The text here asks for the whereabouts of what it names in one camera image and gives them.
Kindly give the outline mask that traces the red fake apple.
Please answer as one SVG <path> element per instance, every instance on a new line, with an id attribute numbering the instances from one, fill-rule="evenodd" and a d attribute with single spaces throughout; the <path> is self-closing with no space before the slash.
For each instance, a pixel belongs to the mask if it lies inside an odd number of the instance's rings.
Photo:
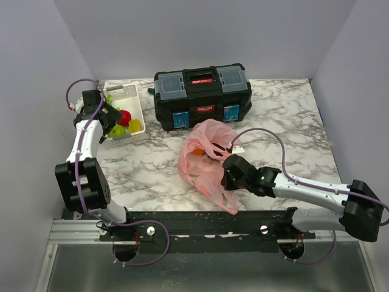
<path id="1" fill-rule="evenodd" d="M 122 115 L 119 121 L 117 122 L 118 125 L 121 125 L 123 127 L 127 127 L 129 125 L 129 122 L 132 119 L 131 113 L 127 110 L 121 109 L 119 113 Z"/>

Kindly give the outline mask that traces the green fake apple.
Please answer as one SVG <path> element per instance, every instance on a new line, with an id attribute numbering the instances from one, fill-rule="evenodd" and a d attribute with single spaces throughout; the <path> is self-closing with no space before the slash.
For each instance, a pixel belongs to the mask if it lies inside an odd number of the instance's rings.
<path id="1" fill-rule="evenodd" d="M 108 133 L 108 137 L 114 138 L 114 137 L 120 137 L 126 134 L 125 127 L 117 124 L 115 125 L 112 130 Z"/>

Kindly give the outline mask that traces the yellow fake lemon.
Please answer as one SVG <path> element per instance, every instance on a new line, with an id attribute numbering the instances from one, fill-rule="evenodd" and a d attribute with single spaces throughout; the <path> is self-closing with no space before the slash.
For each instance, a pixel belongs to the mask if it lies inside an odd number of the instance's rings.
<path id="1" fill-rule="evenodd" d="M 139 119 L 131 119 L 128 122 L 128 131 L 130 133 L 137 133 L 142 130 L 142 123 Z"/>

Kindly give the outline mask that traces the pink plastic bag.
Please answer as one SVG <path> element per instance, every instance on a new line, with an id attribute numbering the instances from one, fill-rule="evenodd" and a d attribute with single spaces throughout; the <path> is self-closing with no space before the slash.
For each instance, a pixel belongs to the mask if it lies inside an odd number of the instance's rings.
<path id="1" fill-rule="evenodd" d="M 221 185 L 224 175 L 222 164 L 231 155 L 229 144 L 237 134 L 225 123 L 207 119 L 194 126 L 179 149 L 177 160 L 178 174 L 210 201 L 224 211 L 235 215 L 238 206 L 235 195 Z M 225 148 L 222 151 L 212 145 L 217 143 Z M 203 155 L 194 155 L 195 148 L 205 150 Z"/>

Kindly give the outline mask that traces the fake orange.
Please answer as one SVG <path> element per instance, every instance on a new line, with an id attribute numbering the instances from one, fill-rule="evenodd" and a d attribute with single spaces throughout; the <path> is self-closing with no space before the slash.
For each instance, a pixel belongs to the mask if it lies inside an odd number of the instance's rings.
<path id="1" fill-rule="evenodd" d="M 194 155 L 203 155 L 205 153 L 205 150 L 201 149 L 201 148 L 195 148 L 192 153 Z"/>

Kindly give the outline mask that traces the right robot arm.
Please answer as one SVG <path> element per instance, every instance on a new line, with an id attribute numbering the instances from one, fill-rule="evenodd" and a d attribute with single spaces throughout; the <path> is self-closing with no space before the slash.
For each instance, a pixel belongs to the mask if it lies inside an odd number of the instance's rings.
<path id="1" fill-rule="evenodd" d="M 343 231 L 365 242 L 376 242 L 384 212 L 378 197 L 363 181 L 327 184 L 289 176 L 272 167 L 255 168 L 238 155 L 222 164 L 221 184 L 226 190 L 245 189 L 256 196 L 286 198 L 313 204 L 313 209 L 296 209 L 280 222 L 280 232 L 294 238 L 308 231 Z"/>

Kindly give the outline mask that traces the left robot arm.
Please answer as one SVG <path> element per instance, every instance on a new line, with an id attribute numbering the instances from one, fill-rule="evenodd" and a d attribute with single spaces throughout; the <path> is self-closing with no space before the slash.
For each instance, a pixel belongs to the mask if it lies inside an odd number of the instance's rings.
<path id="1" fill-rule="evenodd" d="M 127 210 L 111 199 L 108 181 L 97 160 L 97 150 L 116 126 L 121 114 L 102 99 L 95 89 L 82 92 L 83 106 L 74 119 L 76 136 L 66 162 L 55 166 L 55 177 L 69 212 L 89 214 L 106 224 L 114 233 L 129 240 L 135 226 L 127 220 Z"/>

